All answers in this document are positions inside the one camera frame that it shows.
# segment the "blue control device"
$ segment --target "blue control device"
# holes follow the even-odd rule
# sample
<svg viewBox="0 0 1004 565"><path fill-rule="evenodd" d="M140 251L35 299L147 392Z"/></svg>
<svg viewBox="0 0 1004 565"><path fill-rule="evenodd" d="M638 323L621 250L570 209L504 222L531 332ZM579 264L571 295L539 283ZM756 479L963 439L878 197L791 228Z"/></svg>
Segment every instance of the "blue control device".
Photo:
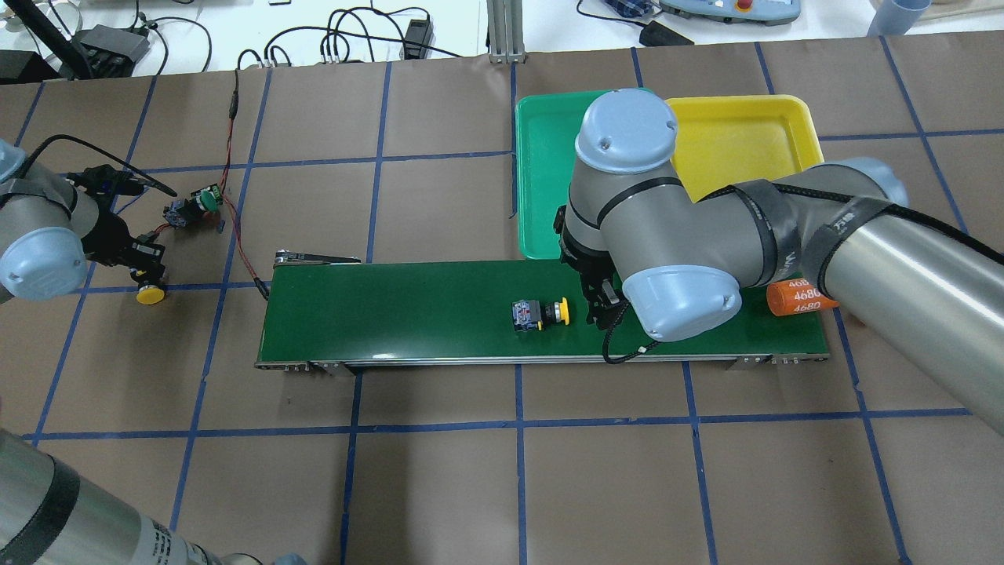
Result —
<svg viewBox="0 0 1004 565"><path fill-rule="evenodd" d="M802 11L801 0L659 0L663 10L689 18L701 16L725 23L765 25L790 23Z"/></svg>

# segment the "black connector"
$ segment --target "black connector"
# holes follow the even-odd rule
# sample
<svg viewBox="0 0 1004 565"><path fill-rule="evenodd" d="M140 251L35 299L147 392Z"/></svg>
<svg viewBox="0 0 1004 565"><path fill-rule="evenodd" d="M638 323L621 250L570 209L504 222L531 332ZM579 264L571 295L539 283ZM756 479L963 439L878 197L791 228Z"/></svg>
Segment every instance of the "black connector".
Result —
<svg viewBox="0 0 1004 565"><path fill-rule="evenodd" d="M408 24L408 32L405 33L405 40L411 43L404 43L401 46L401 58L424 59L429 54L426 45L433 40L433 22L431 20L412 20Z"/></svg>
<svg viewBox="0 0 1004 565"><path fill-rule="evenodd" d="M638 37L639 43L646 47L658 45L693 45L694 42L666 27L658 21L651 21L642 29Z"/></svg>

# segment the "tile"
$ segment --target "tile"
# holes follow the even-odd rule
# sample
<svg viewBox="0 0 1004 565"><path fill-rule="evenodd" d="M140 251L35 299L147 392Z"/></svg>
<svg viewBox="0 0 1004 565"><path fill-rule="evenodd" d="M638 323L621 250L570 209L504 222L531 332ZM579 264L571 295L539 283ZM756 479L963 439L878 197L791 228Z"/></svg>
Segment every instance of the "tile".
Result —
<svg viewBox="0 0 1004 565"><path fill-rule="evenodd" d="M24 119L31 109L39 84L4 84L0 86L0 138L14 145L24 126Z"/></svg>
<svg viewBox="0 0 1004 565"><path fill-rule="evenodd" d="M272 71L255 161L374 157L384 63Z"/></svg>
<svg viewBox="0 0 1004 565"><path fill-rule="evenodd" d="M518 257L511 213L507 155L385 163L373 261Z"/></svg>
<svg viewBox="0 0 1004 565"><path fill-rule="evenodd" d="M264 87L264 71L240 73L234 163L247 162ZM133 162L152 168L222 165L233 90L234 73L229 70L159 76Z"/></svg>
<svg viewBox="0 0 1004 565"><path fill-rule="evenodd" d="M167 525L185 458L185 439L60 440L38 449L72 467L141 514Z"/></svg>
<svg viewBox="0 0 1004 565"><path fill-rule="evenodd" d="M885 339L844 313L850 351L868 410L958 408L961 406L924 371L908 361Z"/></svg>
<svg viewBox="0 0 1004 565"><path fill-rule="evenodd" d="M393 68L384 155L512 148L509 65L481 55L401 61Z"/></svg>
<svg viewBox="0 0 1004 565"><path fill-rule="evenodd" d="M875 38L763 43L774 89L805 100L820 135L916 132Z"/></svg>
<svg viewBox="0 0 1004 565"><path fill-rule="evenodd" d="M249 174L242 239L262 278L272 277L278 249L366 256L372 164L270 167ZM239 258L230 279L251 280Z"/></svg>
<svg viewBox="0 0 1004 565"><path fill-rule="evenodd" d="M872 426L914 563L1000 563L1004 440L972 416Z"/></svg>
<svg viewBox="0 0 1004 565"><path fill-rule="evenodd" d="M516 67L518 97L637 86L629 49L530 53Z"/></svg>
<svg viewBox="0 0 1004 565"><path fill-rule="evenodd" d="M0 305L0 427L11 434L35 432L79 299Z"/></svg>
<svg viewBox="0 0 1004 565"><path fill-rule="evenodd" d="M708 563L689 426L526 431L528 562Z"/></svg>
<svg viewBox="0 0 1004 565"><path fill-rule="evenodd" d="M256 289L227 291L199 428L348 426L352 378L254 368L266 304Z"/></svg>
<svg viewBox="0 0 1004 565"><path fill-rule="evenodd" d="M873 157L885 162L907 187L911 208L957 225L920 138L824 140L819 145L827 161Z"/></svg>
<svg viewBox="0 0 1004 565"><path fill-rule="evenodd" d="M21 145L30 153L49 135L68 133L128 159L150 81L150 76L143 76L46 82ZM111 163L68 140L54 142L38 162L56 173Z"/></svg>
<svg viewBox="0 0 1004 565"><path fill-rule="evenodd" d="M830 358L730 371L728 363L691 363L701 415L857 411L833 314L821 314Z"/></svg>
<svg viewBox="0 0 1004 565"><path fill-rule="evenodd" d="M523 365L526 419L686 415L679 363Z"/></svg>
<svg viewBox="0 0 1004 565"><path fill-rule="evenodd" d="M638 61L645 86L663 98L767 93L750 43L647 47Z"/></svg>
<svg viewBox="0 0 1004 565"><path fill-rule="evenodd" d="M192 192L219 182L220 173L220 171L198 171L161 173L155 176L175 189L178 198L188 198ZM242 171L230 171L228 184L232 199L237 198L243 178ZM115 209L121 208L132 199L132 196L119 197ZM120 217L129 225L130 233L139 236L164 223L164 208L173 200L176 199L156 190L150 190L148 194L130 204ZM168 229L157 238L158 243L167 247L163 262L168 267L169 285L218 284L223 280L223 266L227 261L231 233L230 215L223 212L223 218L226 224L222 233L216 231L215 221L207 220L182 229ZM90 286L92 288L136 287L136 282L130 277L129 268L126 266L97 265Z"/></svg>
<svg viewBox="0 0 1004 565"><path fill-rule="evenodd" d="M362 435L353 478L348 563L519 563L516 431Z"/></svg>
<svg viewBox="0 0 1004 565"><path fill-rule="evenodd" d="M181 291L151 307L88 296L45 432L188 430L218 297Z"/></svg>
<svg viewBox="0 0 1004 565"><path fill-rule="evenodd" d="M998 31L889 37L889 48L929 131L1004 127Z"/></svg>
<svg viewBox="0 0 1004 565"><path fill-rule="evenodd" d="M898 563L859 420L705 425L721 563Z"/></svg>
<svg viewBox="0 0 1004 565"><path fill-rule="evenodd" d="M516 417L515 391L511 365L366 369L359 423L512 420Z"/></svg>
<svg viewBox="0 0 1004 565"><path fill-rule="evenodd" d="M347 436L199 439L178 532L217 555L334 565L347 451Z"/></svg>
<svg viewBox="0 0 1004 565"><path fill-rule="evenodd" d="M995 249L1004 249L1004 208L1000 178L1004 175L1004 134L930 137L970 235Z"/></svg>

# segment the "green tray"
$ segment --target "green tray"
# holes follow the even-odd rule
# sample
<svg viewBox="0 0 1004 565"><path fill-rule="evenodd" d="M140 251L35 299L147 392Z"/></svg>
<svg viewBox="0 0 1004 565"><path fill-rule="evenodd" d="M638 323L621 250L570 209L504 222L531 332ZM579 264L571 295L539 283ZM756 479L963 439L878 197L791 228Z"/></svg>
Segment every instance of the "green tray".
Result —
<svg viewBox="0 0 1004 565"><path fill-rule="evenodd" d="M527 258L560 256L554 212L568 198L575 135L608 90L527 96L516 105L519 245ZM673 164L697 200L733 182L776 179L822 161L808 106L785 94L670 98L680 121Z"/></svg>
<svg viewBox="0 0 1004 565"><path fill-rule="evenodd" d="M569 326L513 331L513 302L562 297ZM828 357L818 315L775 318L763 289L744 290L743 301L727 324L639 359ZM603 333L585 312L578 275L556 260L279 265L255 366L601 361ZM651 341L626 316L611 355Z"/></svg>

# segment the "white surface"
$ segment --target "white surface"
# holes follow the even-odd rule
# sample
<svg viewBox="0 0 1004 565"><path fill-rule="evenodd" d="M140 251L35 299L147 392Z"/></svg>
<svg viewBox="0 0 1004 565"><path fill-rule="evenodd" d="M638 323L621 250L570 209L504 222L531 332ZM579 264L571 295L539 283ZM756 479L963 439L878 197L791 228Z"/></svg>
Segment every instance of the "white surface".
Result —
<svg viewBox="0 0 1004 565"><path fill-rule="evenodd" d="M132 0L78 0L83 14L83 26L101 23L112 27L128 27L133 22ZM141 9L150 18L182 16L198 20L213 35L214 52L211 70L233 68L237 54L244 48L257 50L276 32L295 25L319 25L327 22L334 8L363 5L365 2L292 0L285 6L269 6L267 0L196 0L182 5L168 0L142 0ZM640 28L633 25L599 21L575 13L575 0L524 0L524 41L528 51L569 51L613 49L638 46ZM487 16L484 0L376 0L378 8L391 11L411 5L421 5L433 14L434 45L462 55L484 53ZM600 0L585 0L587 12L614 15ZM60 8L60 14L70 27L76 24L74 11ZM803 0L801 16L790 24L767 27L758 24L723 24L701 18L685 19L663 14L659 20L690 37L696 43L730 43L742 41L778 41L829 37L860 37L867 31L874 8L869 0ZM396 31L390 23L373 14L361 14L374 35L391 37ZM412 17L420 13L396 16L405 28ZM356 31L354 20L346 18L344 29ZM1004 29L1004 9L937 20L921 21L911 31L940 33ZM202 30L184 22L165 22L162 33L171 48L171 58L165 73L192 72L202 68L206 56L206 40ZM296 65L320 61L318 42L323 32L298 31L284 36L279 44L289 52ZM153 74L163 57L163 48L156 36L153 47L137 67L136 74ZM378 59L397 59L400 45L374 42ZM0 48L34 49L27 32L0 30ZM368 59L364 41L352 40L352 58ZM251 59L245 57L245 63Z"/></svg>

